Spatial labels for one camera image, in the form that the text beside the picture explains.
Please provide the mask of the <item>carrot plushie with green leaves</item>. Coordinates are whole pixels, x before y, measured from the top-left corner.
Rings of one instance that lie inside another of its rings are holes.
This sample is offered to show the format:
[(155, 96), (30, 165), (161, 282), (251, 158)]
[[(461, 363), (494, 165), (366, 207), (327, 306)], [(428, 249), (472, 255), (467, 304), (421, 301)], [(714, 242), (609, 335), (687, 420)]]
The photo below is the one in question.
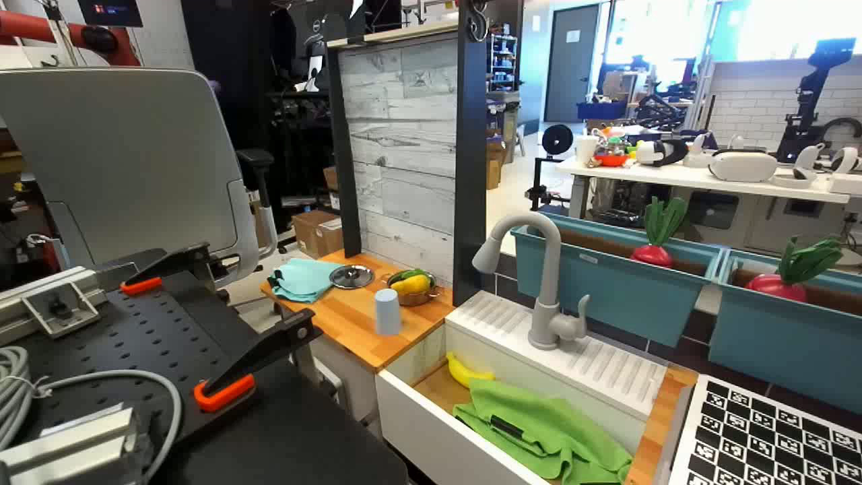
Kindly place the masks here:
[(437, 289), (426, 269), (402, 269), (388, 277), (388, 286), (395, 292), (402, 306), (428, 301)]

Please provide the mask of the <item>left radish plushie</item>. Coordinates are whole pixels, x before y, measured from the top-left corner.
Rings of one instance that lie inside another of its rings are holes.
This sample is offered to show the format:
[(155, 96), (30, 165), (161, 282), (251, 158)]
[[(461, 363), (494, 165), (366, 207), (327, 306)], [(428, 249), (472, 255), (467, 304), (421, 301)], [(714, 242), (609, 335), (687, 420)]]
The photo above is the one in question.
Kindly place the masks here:
[(651, 199), (643, 212), (646, 242), (634, 249), (630, 255), (643, 265), (670, 266), (673, 255), (665, 251), (665, 242), (679, 232), (687, 215), (687, 201), (673, 197), (669, 201)]

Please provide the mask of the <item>radish plushie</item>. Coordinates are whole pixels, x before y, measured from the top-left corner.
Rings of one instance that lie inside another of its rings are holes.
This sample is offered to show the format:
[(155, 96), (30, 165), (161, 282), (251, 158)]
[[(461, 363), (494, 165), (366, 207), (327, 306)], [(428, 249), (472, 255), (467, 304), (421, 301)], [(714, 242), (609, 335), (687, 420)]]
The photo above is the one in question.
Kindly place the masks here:
[(810, 245), (803, 245), (793, 240), (772, 273), (759, 273), (753, 275), (747, 289), (793, 300), (793, 301), (806, 301), (807, 289), (806, 282), (813, 281), (815, 275), (826, 273), (834, 266), (840, 259), (840, 242), (838, 240), (815, 240)]
[(665, 242), (679, 232), (687, 215), (687, 201), (673, 197), (669, 201), (651, 199), (643, 212), (646, 242), (634, 249), (630, 255), (643, 265), (670, 266), (673, 255), (665, 251)]

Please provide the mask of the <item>right radish plushie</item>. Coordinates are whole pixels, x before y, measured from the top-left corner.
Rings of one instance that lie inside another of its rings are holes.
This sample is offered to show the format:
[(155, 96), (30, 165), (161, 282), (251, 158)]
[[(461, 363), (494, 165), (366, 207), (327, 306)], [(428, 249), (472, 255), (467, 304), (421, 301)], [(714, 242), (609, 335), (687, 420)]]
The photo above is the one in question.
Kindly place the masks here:
[(810, 245), (803, 245), (793, 240), (772, 273), (759, 273), (753, 275), (747, 289), (793, 300), (793, 301), (806, 301), (807, 289), (806, 282), (813, 281), (815, 275), (826, 273), (834, 266), (840, 259), (840, 242), (838, 240), (815, 240)]

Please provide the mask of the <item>light blue cup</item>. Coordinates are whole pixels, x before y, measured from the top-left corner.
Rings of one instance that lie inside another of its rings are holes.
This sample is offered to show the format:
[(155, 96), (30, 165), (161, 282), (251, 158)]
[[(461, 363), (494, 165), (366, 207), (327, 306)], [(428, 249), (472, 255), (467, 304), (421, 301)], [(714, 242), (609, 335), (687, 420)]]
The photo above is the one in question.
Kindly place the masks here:
[(393, 289), (380, 289), (375, 293), (375, 328), (386, 336), (402, 331), (398, 293)]

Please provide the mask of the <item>cardboard box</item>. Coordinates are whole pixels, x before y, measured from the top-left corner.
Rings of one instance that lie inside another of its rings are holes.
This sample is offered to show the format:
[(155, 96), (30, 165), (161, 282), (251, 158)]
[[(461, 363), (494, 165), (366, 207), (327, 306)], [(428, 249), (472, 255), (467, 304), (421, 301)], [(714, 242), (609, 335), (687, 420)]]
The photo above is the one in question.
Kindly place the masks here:
[(329, 209), (308, 209), (290, 219), (296, 242), (310, 255), (327, 255), (341, 249), (341, 219)]

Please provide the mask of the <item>yellow toy banana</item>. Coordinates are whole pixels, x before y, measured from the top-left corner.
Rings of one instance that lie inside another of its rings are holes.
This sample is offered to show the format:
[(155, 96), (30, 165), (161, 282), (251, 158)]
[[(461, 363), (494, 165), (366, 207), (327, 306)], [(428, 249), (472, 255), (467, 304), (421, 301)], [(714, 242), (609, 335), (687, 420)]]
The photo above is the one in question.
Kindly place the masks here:
[(488, 383), (495, 377), (494, 372), (469, 370), (456, 354), (448, 354), (448, 372), (464, 389), (472, 389), (473, 383)]

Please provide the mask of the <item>teal cloth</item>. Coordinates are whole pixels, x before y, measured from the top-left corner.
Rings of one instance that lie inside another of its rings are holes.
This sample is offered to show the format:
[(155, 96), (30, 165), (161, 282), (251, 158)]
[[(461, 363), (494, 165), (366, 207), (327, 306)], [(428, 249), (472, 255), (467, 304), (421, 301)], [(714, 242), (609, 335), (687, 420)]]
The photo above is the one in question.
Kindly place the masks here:
[(331, 262), (289, 259), (269, 277), (269, 289), (289, 301), (318, 301), (331, 289)]

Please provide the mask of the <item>grey toy faucet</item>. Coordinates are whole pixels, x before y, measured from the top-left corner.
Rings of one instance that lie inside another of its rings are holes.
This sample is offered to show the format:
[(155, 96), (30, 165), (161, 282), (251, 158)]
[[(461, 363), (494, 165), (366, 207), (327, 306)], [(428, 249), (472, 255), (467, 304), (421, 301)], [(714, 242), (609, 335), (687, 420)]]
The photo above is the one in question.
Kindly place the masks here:
[(518, 228), (531, 226), (543, 236), (543, 259), (539, 273), (539, 293), (531, 306), (527, 342), (539, 350), (554, 350), (562, 342), (576, 342), (586, 336), (586, 319), (581, 316), (591, 304), (591, 297), (578, 300), (578, 316), (561, 312), (561, 228), (542, 212), (519, 212), (500, 219), (480, 251), (472, 255), (472, 266), (483, 275), (491, 275), (500, 259), (500, 240)]

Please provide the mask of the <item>whitewashed wood backsplash panel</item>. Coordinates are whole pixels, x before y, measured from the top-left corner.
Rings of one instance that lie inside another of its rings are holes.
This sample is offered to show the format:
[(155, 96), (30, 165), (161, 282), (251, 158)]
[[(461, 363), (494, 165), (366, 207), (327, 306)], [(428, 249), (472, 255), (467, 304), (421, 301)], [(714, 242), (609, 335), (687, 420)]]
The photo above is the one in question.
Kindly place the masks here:
[(453, 34), (340, 55), (360, 249), (453, 281), (456, 104)]

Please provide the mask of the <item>green cloth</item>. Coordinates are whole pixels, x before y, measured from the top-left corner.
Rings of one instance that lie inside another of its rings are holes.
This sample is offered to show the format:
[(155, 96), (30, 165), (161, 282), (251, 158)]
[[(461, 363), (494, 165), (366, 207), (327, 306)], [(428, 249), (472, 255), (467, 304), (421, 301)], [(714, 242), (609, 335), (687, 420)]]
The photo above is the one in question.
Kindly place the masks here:
[(473, 383), (453, 416), (510, 457), (561, 485), (623, 485), (634, 453), (561, 397)]

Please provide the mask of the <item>white toy sink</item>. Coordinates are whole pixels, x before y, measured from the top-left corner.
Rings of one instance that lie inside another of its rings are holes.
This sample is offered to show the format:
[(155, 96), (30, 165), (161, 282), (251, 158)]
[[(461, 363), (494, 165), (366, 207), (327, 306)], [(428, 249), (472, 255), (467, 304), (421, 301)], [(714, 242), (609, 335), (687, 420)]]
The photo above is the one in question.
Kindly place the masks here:
[(376, 375), (380, 426), (437, 485), (626, 485), (662, 377), (597, 336), (535, 350), (522, 304), (477, 293)]

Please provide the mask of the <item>left teal planter box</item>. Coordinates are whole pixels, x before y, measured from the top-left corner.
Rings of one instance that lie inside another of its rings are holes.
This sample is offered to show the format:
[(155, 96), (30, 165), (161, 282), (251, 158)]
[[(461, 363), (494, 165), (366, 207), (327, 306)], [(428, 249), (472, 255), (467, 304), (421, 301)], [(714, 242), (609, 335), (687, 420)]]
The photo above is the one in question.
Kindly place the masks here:
[(586, 319), (642, 340), (673, 348), (696, 300), (720, 269), (720, 245), (670, 240), (670, 265), (643, 265), (634, 251), (646, 242), (642, 228), (554, 215), (561, 232), (558, 300), (565, 312), (591, 297)]

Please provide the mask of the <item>teal planter box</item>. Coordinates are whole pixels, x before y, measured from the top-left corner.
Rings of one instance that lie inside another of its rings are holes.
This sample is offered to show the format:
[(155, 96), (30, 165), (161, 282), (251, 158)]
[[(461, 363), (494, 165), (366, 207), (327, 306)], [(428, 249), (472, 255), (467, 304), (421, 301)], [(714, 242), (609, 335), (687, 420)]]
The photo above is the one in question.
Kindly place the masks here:
[(748, 289), (775, 255), (732, 251), (716, 273), (721, 292), (708, 359), (756, 379), (862, 412), (862, 275), (830, 269), (806, 301)]
[(561, 232), (558, 300), (565, 312), (591, 297), (586, 319), (642, 340), (673, 348), (696, 300), (720, 269), (720, 245), (670, 240), (670, 265), (643, 265), (634, 251), (646, 242), (642, 228), (554, 215)]

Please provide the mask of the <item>front black orange clamp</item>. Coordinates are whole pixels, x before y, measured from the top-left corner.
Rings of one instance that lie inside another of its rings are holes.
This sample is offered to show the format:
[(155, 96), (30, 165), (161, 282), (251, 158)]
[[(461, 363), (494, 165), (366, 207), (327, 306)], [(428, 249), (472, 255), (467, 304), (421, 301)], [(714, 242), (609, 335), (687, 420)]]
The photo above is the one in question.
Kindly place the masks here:
[(199, 412), (217, 416), (256, 390), (256, 372), (286, 359), (300, 375), (318, 379), (310, 342), (320, 336), (313, 309), (300, 309), (258, 335), (216, 377), (199, 379), (192, 399)]

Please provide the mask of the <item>black orange clamp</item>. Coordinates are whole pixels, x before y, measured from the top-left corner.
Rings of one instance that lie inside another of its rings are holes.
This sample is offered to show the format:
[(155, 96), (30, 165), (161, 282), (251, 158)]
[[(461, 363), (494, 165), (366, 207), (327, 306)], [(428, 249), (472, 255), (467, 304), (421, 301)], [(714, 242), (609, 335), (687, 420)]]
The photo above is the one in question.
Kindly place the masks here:
[(256, 390), (256, 372), (286, 359), (300, 375), (318, 379), (310, 342), (320, 336), (313, 309), (300, 309), (258, 335), (216, 377), (199, 379), (192, 399), (199, 412), (217, 416)]
[(173, 251), (147, 266), (137, 269), (133, 277), (126, 277), (119, 292), (126, 297), (142, 297), (150, 292), (160, 292), (169, 275), (189, 273), (193, 275), (204, 289), (216, 289), (213, 269), (211, 269), (211, 253), (204, 245), (199, 249), (182, 249)]

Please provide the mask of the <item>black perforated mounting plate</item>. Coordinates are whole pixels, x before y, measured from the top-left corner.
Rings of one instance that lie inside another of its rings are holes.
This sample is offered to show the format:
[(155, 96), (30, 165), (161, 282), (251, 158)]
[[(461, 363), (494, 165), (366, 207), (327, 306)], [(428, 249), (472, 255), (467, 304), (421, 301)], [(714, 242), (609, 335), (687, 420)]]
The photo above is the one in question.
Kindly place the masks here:
[(406, 485), (402, 457), (286, 359), (217, 416), (192, 389), (258, 335), (178, 273), (160, 292), (64, 275), (3, 297), (3, 478), (23, 485)]

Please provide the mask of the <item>rear black orange clamp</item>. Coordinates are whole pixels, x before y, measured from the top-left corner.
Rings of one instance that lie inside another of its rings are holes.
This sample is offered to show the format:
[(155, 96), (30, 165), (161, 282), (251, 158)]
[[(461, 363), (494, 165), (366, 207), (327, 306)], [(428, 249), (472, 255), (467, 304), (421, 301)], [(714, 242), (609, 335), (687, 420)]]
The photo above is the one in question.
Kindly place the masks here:
[(142, 297), (150, 292), (160, 292), (169, 275), (189, 273), (193, 275), (204, 289), (216, 289), (213, 269), (211, 269), (211, 253), (204, 245), (199, 249), (182, 249), (173, 251), (147, 266), (137, 269), (133, 277), (126, 277), (119, 292), (126, 297)]

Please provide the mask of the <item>grey monitor back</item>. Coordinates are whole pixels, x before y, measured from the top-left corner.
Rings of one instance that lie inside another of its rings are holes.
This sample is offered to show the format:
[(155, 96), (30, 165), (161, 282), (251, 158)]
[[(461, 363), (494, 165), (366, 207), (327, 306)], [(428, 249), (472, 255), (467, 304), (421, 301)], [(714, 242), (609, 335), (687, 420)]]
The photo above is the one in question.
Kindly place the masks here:
[(193, 71), (3, 71), (0, 118), (76, 265), (204, 245), (258, 262), (256, 220), (216, 90)]

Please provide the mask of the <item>white background table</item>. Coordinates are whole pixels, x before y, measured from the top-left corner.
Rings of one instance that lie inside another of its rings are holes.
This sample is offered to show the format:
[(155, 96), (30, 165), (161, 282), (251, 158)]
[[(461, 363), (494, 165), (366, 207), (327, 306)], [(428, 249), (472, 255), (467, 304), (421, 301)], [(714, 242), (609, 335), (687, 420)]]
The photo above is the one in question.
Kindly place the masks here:
[(572, 161), (572, 219), (592, 219), (595, 188), (592, 181), (669, 185), (673, 197), (720, 195), (735, 197), (735, 212), (728, 228), (698, 226), (698, 235), (708, 242), (724, 242), (732, 249), (775, 251), (789, 236), (813, 242), (822, 236), (838, 236), (840, 242), (862, 240), (859, 199), (849, 195), (833, 195), (833, 181), (815, 174), (813, 181), (794, 178), (789, 170), (778, 170), (766, 183), (720, 181), (706, 168), (586, 168)]

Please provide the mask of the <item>black white calibration board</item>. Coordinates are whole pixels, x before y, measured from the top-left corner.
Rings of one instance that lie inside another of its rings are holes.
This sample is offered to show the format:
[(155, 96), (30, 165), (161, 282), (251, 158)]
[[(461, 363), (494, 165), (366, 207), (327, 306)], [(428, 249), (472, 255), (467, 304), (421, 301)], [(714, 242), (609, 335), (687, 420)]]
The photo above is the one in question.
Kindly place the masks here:
[(862, 434), (701, 375), (669, 485), (862, 485)]

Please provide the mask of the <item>right teal planter box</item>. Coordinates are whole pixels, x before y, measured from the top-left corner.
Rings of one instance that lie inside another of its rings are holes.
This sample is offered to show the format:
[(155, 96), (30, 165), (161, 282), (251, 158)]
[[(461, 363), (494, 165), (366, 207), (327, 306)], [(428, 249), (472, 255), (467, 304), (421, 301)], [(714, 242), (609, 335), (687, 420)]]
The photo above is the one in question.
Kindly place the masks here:
[(806, 301), (748, 289), (775, 255), (732, 251), (716, 273), (721, 292), (708, 359), (756, 379), (862, 412), (862, 275), (830, 269)]

